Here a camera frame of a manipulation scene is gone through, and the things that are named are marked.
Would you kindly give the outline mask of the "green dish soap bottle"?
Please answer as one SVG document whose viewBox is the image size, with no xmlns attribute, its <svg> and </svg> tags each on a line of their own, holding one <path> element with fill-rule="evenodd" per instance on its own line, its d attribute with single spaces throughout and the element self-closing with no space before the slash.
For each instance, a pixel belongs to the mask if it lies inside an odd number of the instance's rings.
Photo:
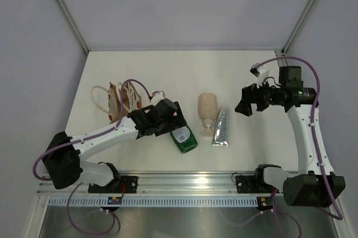
<svg viewBox="0 0 358 238">
<path fill-rule="evenodd" d="M 197 148 L 198 141 L 188 125 L 170 132 L 170 136 L 183 154 Z"/>
</svg>

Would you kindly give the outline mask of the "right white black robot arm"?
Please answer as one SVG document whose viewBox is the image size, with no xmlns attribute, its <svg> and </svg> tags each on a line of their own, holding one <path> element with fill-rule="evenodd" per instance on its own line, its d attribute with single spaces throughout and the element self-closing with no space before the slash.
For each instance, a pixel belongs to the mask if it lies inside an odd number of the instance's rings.
<svg viewBox="0 0 358 238">
<path fill-rule="evenodd" d="M 237 113 L 252 115 L 252 105 L 262 112 L 270 106 L 281 106 L 287 114 L 298 153 L 298 171 L 292 175 L 278 165 L 260 164 L 252 177 L 261 192 L 274 187 L 283 193 L 290 206 L 328 208 L 345 189 L 342 176 L 337 176 L 328 160 L 319 128 L 319 109 L 314 88 L 304 86 L 299 66 L 282 66 L 278 85 L 269 85 L 267 70 L 253 66 L 257 83 L 242 89 Z"/>
</svg>

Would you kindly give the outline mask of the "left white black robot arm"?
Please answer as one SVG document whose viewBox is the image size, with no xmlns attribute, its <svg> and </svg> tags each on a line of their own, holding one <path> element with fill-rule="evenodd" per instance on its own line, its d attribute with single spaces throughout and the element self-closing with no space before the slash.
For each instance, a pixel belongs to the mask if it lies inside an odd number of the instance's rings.
<svg viewBox="0 0 358 238">
<path fill-rule="evenodd" d="M 119 171 L 111 163 L 89 162 L 90 157 L 117 144 L 161 136 L 186 124 L 179 103 L 165 98 L 84 135 L 71 137 L 64 131 L 56 134 L 42 161 L 57 190 L 83 183 L 89 185 L 90 193 L 114 193 L 123 183 Z"/>
</svg>

